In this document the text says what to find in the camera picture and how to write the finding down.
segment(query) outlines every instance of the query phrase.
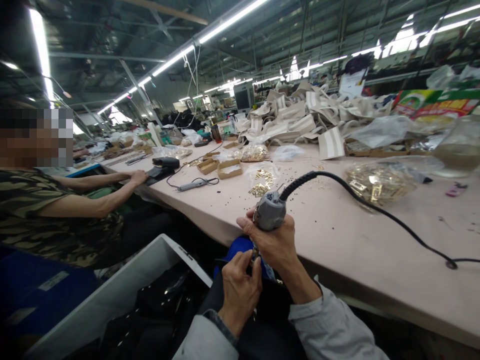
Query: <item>jacket sleeve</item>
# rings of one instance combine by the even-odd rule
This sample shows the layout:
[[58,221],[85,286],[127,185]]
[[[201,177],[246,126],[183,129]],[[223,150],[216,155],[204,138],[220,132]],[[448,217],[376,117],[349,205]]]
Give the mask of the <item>jacket sleeve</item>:
[[370,329],[329,289],[318,284],[323,296],[291,305],[288,319],[309,359],[382,359]]
[[218,325],[202,315],[193,318],[173,360],[232,360],[239,353]]

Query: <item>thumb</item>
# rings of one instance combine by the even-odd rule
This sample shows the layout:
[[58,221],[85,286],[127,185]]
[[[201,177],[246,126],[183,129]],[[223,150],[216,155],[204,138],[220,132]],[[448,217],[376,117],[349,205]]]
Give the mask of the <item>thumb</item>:
[[259,228],[256,227],[255,224],[247,217],[238,217],[236,219],[236,223],[242,228],[243,233],[250,237],[254,237],[260,231]]

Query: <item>rotary tool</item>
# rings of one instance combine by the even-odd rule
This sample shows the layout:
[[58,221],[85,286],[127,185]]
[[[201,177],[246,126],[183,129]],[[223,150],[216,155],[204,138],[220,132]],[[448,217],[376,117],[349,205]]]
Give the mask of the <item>rotary tool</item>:
[[[315,179],[317,176],[325,176],[335,180],[342,187],[344,187],[345,190],[359,203],[392,219],[394,222],[396,222],[402,228],[404,228],[421,246],[444,258],[446,260],[445,264],[449,269],[452,269],[452,270],[458,269],[457,263],[459,262],[480,263],[479,259],[471,259],[471,258],[452,259],[447,255],[445,255],[444,253],[434,249],[433,247],[430,247],[403,221],[399,220],[398,218],[393,216],[391,213],[383,210],[381,207],[375,206],[372,203],[362,199],[352,190],[350,185],[345,180],[343,180],[341,177],[335,174],[332,174],[331,172],[326,172],[326,171],[310,171],[309,173],[299,177],[290,185],[288,185],[282,191],[281,194],[279,194],[278,191],[267,192],[265,195],[262,196],[260,201],[256,204],[255,212],[253,213],[253,218],[252,218],[253,223],[257,226],[257,228],[259,228],[264,232],[270,232],[281,227],[284,222],[285,215],[287,214],[287,198],[290,196],[291,193],[293,193],[300,186],[302,186],[303,184],[305,184],[306,182],[312,179]],[[257,245],[255,244],[255,242],[253,242],[253,244],[254,244],[254,249],[253,249],[252,261],[255,260],[255,258],[259,255],[259,250],[257,248]]]

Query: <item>glass jar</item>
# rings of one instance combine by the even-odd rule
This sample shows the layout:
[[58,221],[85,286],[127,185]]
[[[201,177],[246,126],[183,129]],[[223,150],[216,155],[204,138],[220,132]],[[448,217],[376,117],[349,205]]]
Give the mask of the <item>glass jar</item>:
[[445,164],[435,175],[464,178],[480,165],[480,115],[462,116],[436,147],[433,156]]

